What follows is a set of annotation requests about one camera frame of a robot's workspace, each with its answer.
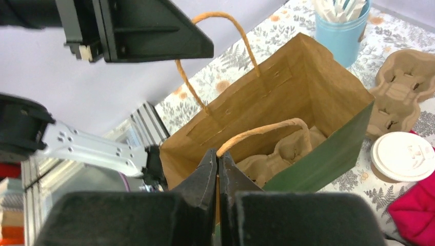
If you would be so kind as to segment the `brown cardboard cup carrier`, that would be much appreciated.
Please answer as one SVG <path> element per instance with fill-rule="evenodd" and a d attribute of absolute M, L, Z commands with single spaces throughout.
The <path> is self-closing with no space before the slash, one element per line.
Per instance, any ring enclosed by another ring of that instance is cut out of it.
<path fill-rule="evenodd" d="M 375 97 L 366 136 L 408 132 L 420 117 L 420 102 L 434 95 L 434 54 L 404 49 L 390 54 L 369 90 Z"/>

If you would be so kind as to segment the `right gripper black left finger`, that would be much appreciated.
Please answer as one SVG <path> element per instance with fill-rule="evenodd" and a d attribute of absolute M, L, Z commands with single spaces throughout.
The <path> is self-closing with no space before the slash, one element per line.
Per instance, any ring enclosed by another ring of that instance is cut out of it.
<path fill-rule="evenodd" d="M 171 245 L 213 245 L 218 162 L 205 153 L 194 172 L 172 189 Z"/>

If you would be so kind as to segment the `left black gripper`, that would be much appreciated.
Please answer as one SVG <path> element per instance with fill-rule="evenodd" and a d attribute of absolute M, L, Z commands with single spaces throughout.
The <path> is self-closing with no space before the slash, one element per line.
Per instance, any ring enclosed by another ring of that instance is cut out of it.
<path fill-rule="evenodd" d="M 172 1 L 57 1 L 66 46 L 91 63 L 211 58 L 212 40 Z"/>

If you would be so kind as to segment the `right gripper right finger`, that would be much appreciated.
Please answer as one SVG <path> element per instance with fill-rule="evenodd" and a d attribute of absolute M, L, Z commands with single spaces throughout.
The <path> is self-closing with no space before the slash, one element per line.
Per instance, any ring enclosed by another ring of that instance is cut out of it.
<path fill-rule="evenodd" d="M 235 164 L 231 154 L 225 152 L 218 159 L 221 245 L 243 245 L 244 212 L 240 196 L 261 192 L 262 189 Z"/>

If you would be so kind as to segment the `brown paper coffee cup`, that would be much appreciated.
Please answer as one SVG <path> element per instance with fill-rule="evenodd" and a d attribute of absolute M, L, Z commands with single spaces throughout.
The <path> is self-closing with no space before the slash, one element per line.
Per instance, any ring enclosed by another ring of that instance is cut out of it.
<path fill-rule="evenodd" d="M 388 183 L 417 182 L 434 172 L 434 148 L 408 132 L 379 137 L 370 149 L 370 160 L 374 175 Z"/>

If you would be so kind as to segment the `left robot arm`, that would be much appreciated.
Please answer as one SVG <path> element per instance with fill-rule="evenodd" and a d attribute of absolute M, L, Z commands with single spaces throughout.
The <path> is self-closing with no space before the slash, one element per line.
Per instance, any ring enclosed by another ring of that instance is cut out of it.
<path fill-rule="evenodd" d="M 212 40 L 171 1 L 1 1 L 1 25 L 61 27 L 71 53 L 94 63 L 211 58 Z M 140 178 L 148 192 L 167 188 L 157 144 L 132 147 L 82 132 L 41 104 L 1 95 L 1 162 L 54 157 Z"/>

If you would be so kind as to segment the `green brown paper bag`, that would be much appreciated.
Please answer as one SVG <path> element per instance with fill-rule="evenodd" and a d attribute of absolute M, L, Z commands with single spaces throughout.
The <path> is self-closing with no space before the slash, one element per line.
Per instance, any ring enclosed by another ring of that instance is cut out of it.
<path fill-rule="evenodd" d="M 374 97 L 316 40 L 298 33 L 231 84 L 160 147 L 170 189 L 209 149 L 235 162 L 269 154 L 282 138 L 317 128 L 326 139 L 263 183 L 267 191 L 315 192 L 355 166 Z"/>

